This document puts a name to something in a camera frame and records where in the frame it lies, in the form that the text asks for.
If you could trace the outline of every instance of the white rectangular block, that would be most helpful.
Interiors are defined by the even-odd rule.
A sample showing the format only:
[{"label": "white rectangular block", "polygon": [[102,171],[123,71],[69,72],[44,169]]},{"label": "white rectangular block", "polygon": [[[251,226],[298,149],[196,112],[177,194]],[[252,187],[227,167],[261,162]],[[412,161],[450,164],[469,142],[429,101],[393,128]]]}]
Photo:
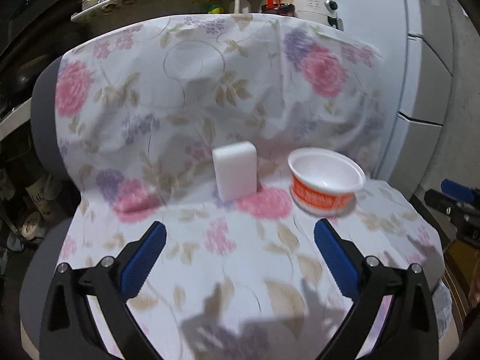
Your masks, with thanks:
[{"label": "white rectangular block", "polygon": [[218,195],[223,202],[257,191],[257,149],[240,142],[212,150]]}]

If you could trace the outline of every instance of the rice cooker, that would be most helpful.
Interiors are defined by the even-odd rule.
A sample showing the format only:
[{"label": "rice cooker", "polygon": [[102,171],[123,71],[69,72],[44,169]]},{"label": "rice cooker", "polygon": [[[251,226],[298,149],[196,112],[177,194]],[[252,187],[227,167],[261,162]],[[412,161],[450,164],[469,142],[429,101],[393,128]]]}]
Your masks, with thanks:
[{"label": "rice cooker", "polygon": [[299,19],[314,21],[343,31],[342,20],[337,17],[335,0],[293,0],[295,15]]}]

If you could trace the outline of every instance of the orange label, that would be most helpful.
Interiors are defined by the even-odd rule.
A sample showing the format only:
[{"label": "orange label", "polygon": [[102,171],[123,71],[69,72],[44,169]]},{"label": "orange label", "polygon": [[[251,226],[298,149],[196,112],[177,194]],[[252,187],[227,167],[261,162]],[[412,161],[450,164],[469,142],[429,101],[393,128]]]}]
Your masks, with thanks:
[{"label": "orange label", "polygon": [[295,176],[293,176],[292,192],[302,202],[321,210],[338,210],[344,208],[353,198],[352,193],[339,196],[325,195],[325,193],[312,190],[306,185],[303,185]]}]

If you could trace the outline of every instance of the tablecloth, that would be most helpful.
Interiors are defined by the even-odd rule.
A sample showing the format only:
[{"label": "tablecloth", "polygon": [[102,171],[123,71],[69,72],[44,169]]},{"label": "tablecloth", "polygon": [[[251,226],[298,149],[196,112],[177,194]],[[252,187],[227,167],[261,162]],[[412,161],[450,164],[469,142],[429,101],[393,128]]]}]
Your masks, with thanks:
[{"label": "tablecloth", "polygon": [[[351,302],[314,244],[318,218],[292,202],[286,158],[325,147],[368,174],[382,140],[380,74],[374,47],[272,15],[162,17],[71,50],[58,72],[56,128],[82,202],[58,261],[93,266],[159,220],[165,249],[128,306],[164,359],[316,358]],[[259,192],[223,203],[211,151],[243,140],[258,151]],[[331,223],[364,255],[421,263],[437,285],[439,237],[387,183],[368,180]],[[122,357],[90,303],[106,347]]]}]

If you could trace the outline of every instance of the plastic bowl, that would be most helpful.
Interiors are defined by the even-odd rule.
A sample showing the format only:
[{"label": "plastic bowl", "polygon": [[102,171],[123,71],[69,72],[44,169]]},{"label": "plastic bowl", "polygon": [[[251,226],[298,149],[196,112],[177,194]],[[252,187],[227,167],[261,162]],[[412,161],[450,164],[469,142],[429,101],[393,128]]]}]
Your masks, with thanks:
[{"label": "plastic bowl", "polygon": [[304,210],[314,215],[337,215],[365,185],[365,174],[354,161],[335,151],[319,148],[290,153],[291,192]]}]

